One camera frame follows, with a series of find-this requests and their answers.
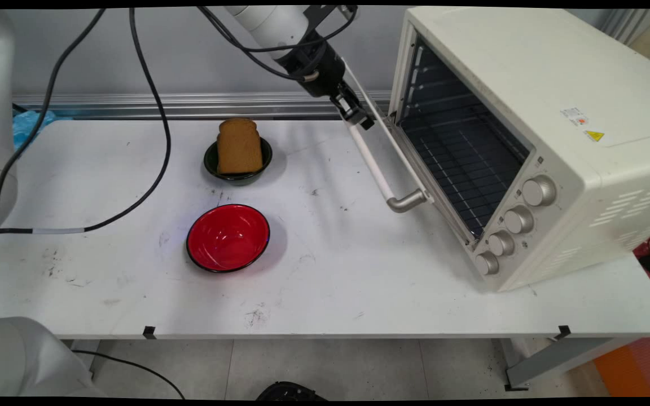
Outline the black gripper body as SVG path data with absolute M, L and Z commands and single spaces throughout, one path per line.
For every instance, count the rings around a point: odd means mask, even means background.
M 304 43 L 321 39 L 320 34 L 308 34 L 299 43 L 299 47 L 287 51 L 278 58 L 278 64 L 291 76 L 309 76 L 317 73 L 312 81 L 300 85 L 313 97 L 334 98 L 340 93 L 339 85 L 343 83 L 345 64 L 341 57 L 327 41 L 304 46 Z

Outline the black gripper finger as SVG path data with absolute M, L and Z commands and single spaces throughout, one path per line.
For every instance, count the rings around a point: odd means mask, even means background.
M 370 129 L 375 124 L 372 115 L 346 83 L 340 83 L 340 116 L 346 123 L 359 125 L 362 129 Z
M 367 129 L 367 113 L 354 93 L 338 93 L 331 102 L 346 123 Z

